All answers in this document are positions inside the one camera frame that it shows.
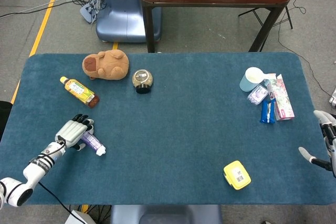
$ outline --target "toothpaste tube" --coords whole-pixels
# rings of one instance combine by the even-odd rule
[[[98,156],[101,156],[106,153],[106,148],[89,131],[85,131],[81,139],[83,140],[84,143],[86,143],[92,149],[94,149]]]

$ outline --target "table leg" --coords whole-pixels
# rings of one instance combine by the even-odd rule
[[[261,27],[257,37],[253,41],[252,46],[250,47],[249,52],[257,52],[263,42],[266,40],[269,31],[272,29],[274,23],[277,21],[284,7],[274,7],[270,9],[264,25]]]
[[[155,52],[152,7],[142,7],[142,15],[143,23],[145,25],[147,51]]]

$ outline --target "bottle cap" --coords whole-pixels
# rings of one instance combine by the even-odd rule
[[[151,91],[151,86],[147,84],[140,84],[136,87],[136,92],[139,94],[147,94]]]
[[[101,156],[101,155],[103,155],[103,154],[105,154],[106,153],[106,148],[102,145],[101,147],[99,147],[98,149],[97,149],[97,151],[96,151],[96,154],[98,155],[98,156]]]
[[[62,76],[61,79],[59,79],[63,84],[68,80],[65,76]]]

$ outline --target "blue packet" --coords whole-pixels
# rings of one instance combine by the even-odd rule
[[[275,99],[272,99],[270,101],[262,101],[262,111],[261,111],[261,123],[275,123],[274,118],[274,103]]]

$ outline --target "plastic bottle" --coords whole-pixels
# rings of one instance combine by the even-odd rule
[[[64,84],[66,90],[90,108],[93,108],[99,102],[99,97],[79,81],[68,79],[65,76],[62,76],[59,80]]]

